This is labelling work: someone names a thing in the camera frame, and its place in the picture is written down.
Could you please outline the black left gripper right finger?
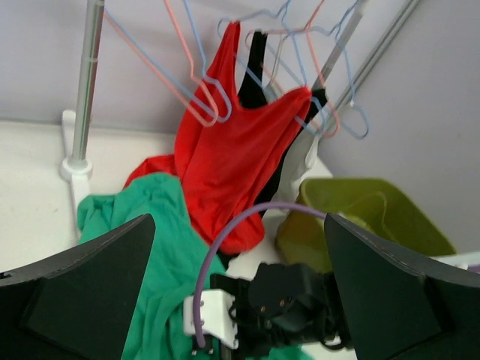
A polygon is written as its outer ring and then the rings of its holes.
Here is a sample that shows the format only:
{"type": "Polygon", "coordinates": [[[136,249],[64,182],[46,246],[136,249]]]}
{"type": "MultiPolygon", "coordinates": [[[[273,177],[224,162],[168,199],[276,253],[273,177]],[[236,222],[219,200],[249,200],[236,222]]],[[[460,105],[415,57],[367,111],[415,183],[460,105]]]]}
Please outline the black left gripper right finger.
{"type": "Polygon", "coordinates": [[[479,274],[336,214],[328,252],[358,359],[478,359],[479,274]]]}

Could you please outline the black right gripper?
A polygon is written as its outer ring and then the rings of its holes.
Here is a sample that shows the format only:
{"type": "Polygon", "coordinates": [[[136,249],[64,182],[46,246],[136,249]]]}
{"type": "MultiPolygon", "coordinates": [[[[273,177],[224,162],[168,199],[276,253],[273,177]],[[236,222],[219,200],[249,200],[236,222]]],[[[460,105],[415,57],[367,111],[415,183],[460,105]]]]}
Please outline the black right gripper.
{"type": "Polygon", "coordinates": [[[251,280],[213,274],[210,286],[234,298],[227,314],[238,327],[238,348],[221,346],[222,359],[260,359],[273,349],[312,343],[331,351],[353,347],[332,272],[263,262],[251,280]]]}

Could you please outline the green tank top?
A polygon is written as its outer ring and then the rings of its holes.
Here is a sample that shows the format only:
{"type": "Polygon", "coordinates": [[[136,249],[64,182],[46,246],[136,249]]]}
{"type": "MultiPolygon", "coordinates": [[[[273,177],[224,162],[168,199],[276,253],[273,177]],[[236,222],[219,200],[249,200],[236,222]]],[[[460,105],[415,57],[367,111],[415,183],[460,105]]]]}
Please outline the green tank top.
{"type": "Polygon", "coordinates": [[[192,359],[183,332],[183,301],[193,294],[208,245],[195,230],[180,180],[164,172],[134,179],[124,190],[89,195],[77,208],[80,241],[88,242],[144,214],[156,227],[123,359],[192,359]]]}

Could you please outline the red tank top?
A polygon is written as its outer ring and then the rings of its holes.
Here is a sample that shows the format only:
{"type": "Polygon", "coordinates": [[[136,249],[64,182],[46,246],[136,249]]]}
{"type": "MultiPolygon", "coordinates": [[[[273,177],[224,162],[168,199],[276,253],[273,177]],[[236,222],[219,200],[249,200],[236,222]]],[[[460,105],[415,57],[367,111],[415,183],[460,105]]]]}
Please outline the red tank top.
{"type": "Polygon", "coordinates": [[[193,228],[207,244],[254,204],[311,105],[311,91],[300,87],[256,109],[243,107],[235,82],[240,34],[239,22],[226,27],[207,71],[220,81],[230,99],[229,119],[203,127],[185,113],[173,153],[146,158],[126,181],[130,184],[157,172],[179,177],[193,228]]]}

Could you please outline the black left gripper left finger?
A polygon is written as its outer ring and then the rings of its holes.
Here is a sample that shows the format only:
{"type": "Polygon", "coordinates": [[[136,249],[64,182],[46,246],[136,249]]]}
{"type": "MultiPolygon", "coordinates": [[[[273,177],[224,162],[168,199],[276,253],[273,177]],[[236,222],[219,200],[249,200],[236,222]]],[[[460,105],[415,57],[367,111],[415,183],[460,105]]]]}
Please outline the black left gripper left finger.
{"type": "Polygon", "coordinates": [[[120,359],[155,237],[150,214],[1,273],[2,359],[120,359]]]}

